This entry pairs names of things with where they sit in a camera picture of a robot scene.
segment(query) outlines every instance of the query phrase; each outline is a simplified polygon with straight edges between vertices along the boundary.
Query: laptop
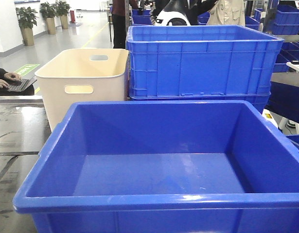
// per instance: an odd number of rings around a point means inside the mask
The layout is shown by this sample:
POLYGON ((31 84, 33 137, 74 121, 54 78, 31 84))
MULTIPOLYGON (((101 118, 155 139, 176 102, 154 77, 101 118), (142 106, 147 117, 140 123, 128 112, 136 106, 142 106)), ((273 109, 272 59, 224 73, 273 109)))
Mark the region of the laptop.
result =
POLYGON ((36 82, 37 79, 35 77, 31 79, 21 79, 20 81, 12 81, 12 80, 6 80, 7 83, 9 83, 8 88, 2 88, 3 91, 14 91, 14 92, 22 92, 26 90, 27 87, 29 87, 31 84, 36 82))

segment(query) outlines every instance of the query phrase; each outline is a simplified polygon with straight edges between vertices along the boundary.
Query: shiny floor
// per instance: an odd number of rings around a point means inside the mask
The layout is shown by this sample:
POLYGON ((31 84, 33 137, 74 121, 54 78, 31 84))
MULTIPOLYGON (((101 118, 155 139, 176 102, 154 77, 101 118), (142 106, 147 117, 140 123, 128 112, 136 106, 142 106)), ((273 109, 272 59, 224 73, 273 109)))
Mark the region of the shiny floor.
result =
MULTIPOLYGON (((45 34, 35 45, 24 47, 8 57, 0 57, 0 67, 14 71, 25 64, 46 64, 59 52, 73 48, 111 48, 106 12, 83 12, 81 22, 68 30, 57 28, 56 35, 45 34)), ((25 78, 34 76, 35 70, 25 78)), ((0 97, 0 233, 36 233, 29 215, 16 214, 12 198, 38 159, 51 131, 38 82, 34 97, 0 97)), ((279 123, 281 117, 274 114, 279 123)), ((286 127, 284 134, 295 134, 286 127)))

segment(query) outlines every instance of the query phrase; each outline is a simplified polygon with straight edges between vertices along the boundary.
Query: yellow floor line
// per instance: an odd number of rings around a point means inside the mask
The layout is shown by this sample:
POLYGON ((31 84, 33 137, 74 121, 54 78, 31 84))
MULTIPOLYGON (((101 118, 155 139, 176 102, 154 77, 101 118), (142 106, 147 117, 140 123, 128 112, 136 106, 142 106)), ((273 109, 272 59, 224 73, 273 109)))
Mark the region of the yellow floor line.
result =
POLYGON ((37 87, 37 89, 35 90, 35 94, 37 94, 40 91, 40 87, 37 87))
POLYGON ((106 23, 100 30, 98 30, 96 32, 96 34, 90 38, 90 40, 87 41, 87 43, 85 43, 81 48, 85 48, 99 33, 101 33, 101 31, 108 25, 108 23, 106 23))

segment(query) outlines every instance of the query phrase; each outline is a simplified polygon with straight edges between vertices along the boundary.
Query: crate handle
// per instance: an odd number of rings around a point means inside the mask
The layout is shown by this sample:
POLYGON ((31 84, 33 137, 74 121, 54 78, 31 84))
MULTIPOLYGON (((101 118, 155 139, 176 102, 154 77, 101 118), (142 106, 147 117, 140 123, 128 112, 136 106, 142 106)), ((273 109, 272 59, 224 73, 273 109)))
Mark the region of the crate handle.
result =
POLYGON ((66 85, 64 87, 67 94, 92 94, 93 90, 91 85, 66 85))
POLYGON ((90 61, 108 61, 107 55, 91 55, 90 61))

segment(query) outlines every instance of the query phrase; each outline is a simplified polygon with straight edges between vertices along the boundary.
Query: crate rim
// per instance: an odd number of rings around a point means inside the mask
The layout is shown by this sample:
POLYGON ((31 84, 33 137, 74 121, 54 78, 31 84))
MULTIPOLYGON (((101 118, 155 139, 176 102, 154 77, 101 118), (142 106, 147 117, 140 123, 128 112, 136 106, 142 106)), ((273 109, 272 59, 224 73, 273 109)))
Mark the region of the crate rim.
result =
POLYGON ((299 207, 299 193, 241 193, 241 194, 165 194, 165 195, 111 195, 111 196, 61 196, 28 197, 27 192, 37 179, 56 142, 68 125, 78 106, 83 105, 133 105, 133 104, 230 104, 236 103, 248 108, 284 147, 299 162, 299 151, 289 139, 248 102, 244 100, 166 100, 166 101, 89 101, 71 105, 63 121, 59 123, 45 146, 40 151, 40 158, 17 191, 13 205, 18 213, 53 213, 79 211, 129 211, 159 209, 210 209, 210 208, 292 208, 299 207))
MULTIPOLYGON (((151 27, 151 25, 141 25, 141 26, 130 26, 128 28, 128 32, 127 32, 127 42, 128 43, 146 43, 146 44, 151 44, 151 43, 196 43, 196 42, 207 42, 207 43, 221 43, 221 42, 232 42, 232 43, 238 43, 238 42, 268 42, 268 41, 284 41, 283 38, 280 38, 279 36, 276 36, 276 35, 270 35, 270 34, 265 34, 265 33, 262 33, 260 31, 257 31, 255 29, 252 29, 252 28, 248 28, 248 27, 245 27, 245 26, 240 26, 240 25, 205 25, 206 27, 238 27, 238 28, 242 28, 242 29, 245 29, 245 30, 250 30, 254 33, 258 33, 258 34, 261 34, 263 36, 267 36, 269 39, 243 39, 243 40, 185 40, 185 41, 182 41, 182 40, 160 40, 160 41, 135 41, 133 40, 133 34, 132 34, 132 30, 134 28, 147 28, 147 27, 151 27)), ((160 26, 160 28, 169 28, 170 26, 160 26)), ((200 28, 199 25, 192 25, 192 26, 189 26, 190 28, 192 27, 196 27, 196 28, 200 28)), ((176 28, 187 28, 187 26, 176 26, 176 28)))

